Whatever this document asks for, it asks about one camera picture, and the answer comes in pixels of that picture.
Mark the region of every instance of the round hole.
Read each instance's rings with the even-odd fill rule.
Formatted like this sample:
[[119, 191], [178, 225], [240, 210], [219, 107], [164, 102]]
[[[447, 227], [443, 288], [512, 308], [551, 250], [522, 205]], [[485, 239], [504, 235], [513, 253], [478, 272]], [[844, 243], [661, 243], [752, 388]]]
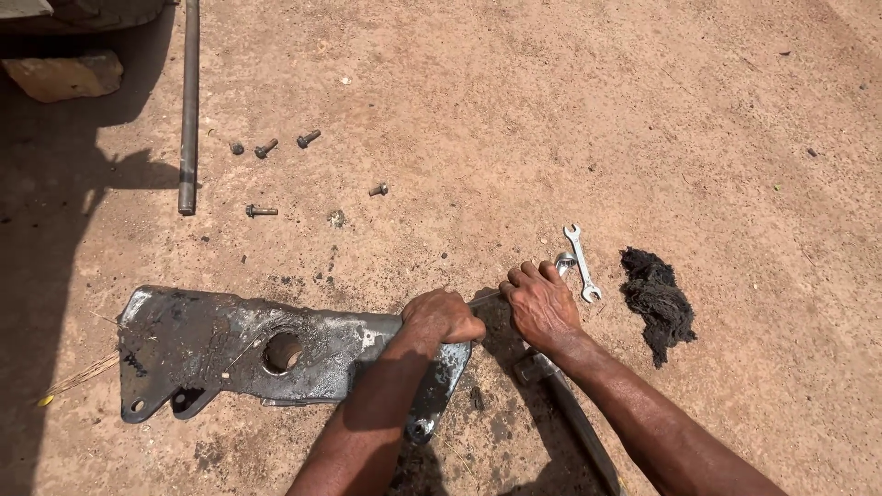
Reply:
[[294, 368], [303, 346], [294, 333], [278, 333], [264, 348], [264, 367], [270, 373], [285, 373]]

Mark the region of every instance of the black rag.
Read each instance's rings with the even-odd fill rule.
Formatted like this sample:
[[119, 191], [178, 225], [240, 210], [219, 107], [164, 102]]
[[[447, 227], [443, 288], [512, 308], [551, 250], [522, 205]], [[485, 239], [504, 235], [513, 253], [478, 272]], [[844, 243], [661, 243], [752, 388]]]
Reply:
[[668, 348], [698, 339], [692, 332], [695, 314], [676, 286], [673, 267], [655, 253], [630, 246], [621, 253], [622, 267], [628, 271], [628, 282], [621, 288], [624, 301], [646, 322], [643, 339], [653, 351], [655, 368], [662, 368], [668, 361]]

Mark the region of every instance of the combination wrench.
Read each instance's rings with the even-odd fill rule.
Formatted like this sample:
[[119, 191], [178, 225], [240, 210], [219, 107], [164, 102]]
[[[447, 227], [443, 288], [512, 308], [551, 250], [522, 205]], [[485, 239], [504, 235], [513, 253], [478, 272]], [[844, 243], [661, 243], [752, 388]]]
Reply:
[[564, 236], [572, 243], [572, 251], [576, 254], [576, 262], [579, 264], [579, 272], [582, 274], [582, 299], [588, 303], [594, 303], [591, 295], [596, 295], [597, 299], [601, 299], [601, 289], [594, 286], [591, 282], [591, 274], [588, 273], [588, 264], [585, 263], [585, 255], [582, 253], [582, 245], [579, 243], [579, 234], [582, 229], [576, 224], [572, 225], [572, 231], [564, 226]]

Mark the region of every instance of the tire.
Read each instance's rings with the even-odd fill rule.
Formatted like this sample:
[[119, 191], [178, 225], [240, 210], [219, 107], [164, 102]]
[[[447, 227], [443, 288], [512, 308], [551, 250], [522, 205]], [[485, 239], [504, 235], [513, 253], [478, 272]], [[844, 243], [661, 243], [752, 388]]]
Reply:
[[167, 0], [48, 0], [50, 15], [0, 21], [0, 34], [83, 34], [156, 19]]

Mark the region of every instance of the stone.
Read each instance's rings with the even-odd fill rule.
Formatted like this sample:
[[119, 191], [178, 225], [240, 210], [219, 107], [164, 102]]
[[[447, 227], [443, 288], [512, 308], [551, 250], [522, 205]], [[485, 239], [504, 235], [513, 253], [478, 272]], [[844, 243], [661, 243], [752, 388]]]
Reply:
[[28, 96], [43, 103], [110, 94], [123, 79], [123, 65], [111, 50], [75, 58], [8, 58], [2, 63]]

